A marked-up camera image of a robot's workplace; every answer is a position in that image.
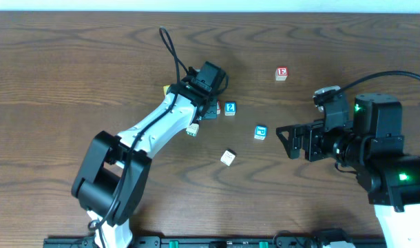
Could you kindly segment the blue number 2 block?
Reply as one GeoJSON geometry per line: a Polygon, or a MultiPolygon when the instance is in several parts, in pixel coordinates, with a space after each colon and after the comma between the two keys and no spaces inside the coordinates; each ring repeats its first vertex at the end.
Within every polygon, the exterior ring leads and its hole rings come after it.
{"type": "Polygon", "coordinates": [[[226,102],[224,104],[224,115],[225,116],[235,116],[237,111],[236,102],[226,102]]]}

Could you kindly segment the white block green side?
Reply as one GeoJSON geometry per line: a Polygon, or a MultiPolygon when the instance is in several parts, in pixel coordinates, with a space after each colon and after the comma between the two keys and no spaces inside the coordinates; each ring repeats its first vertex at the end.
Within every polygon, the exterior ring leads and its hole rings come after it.
{"type": "Polygon", "coordinates": [[[190,136],[196,136],[199,130],[199,124],[198,123],[192,123],[187,129],[186,133],[190,136]]]}

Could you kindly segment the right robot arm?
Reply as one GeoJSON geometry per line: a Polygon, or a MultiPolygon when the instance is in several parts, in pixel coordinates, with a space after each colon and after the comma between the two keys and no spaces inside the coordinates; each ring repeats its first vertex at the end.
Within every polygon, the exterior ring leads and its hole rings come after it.
{"type": "Polygon", "coordinates": [[[276,129],[290,159],[335,159],[354,174],[375,208],[388,247],[420,247],[420,156],[404,153],[402,106],[388,94],[363,93],[349,112],[336,90],[314,95],[324,117],[276,129]]]}

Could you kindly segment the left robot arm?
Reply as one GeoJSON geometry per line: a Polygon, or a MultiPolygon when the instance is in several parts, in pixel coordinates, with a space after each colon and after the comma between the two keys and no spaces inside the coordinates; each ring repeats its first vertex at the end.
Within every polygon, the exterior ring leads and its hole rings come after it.
{"type": "Polygon", "coordinates": [[[97,247],[128,247],[129,218],[145,189],[153,157],[178,132],[202,118],[228,86],[227,73],[205,62],[169,86],[162,103],[128,130],[99,132],[91,141],[71,194],[91,218],[97,247]]]}

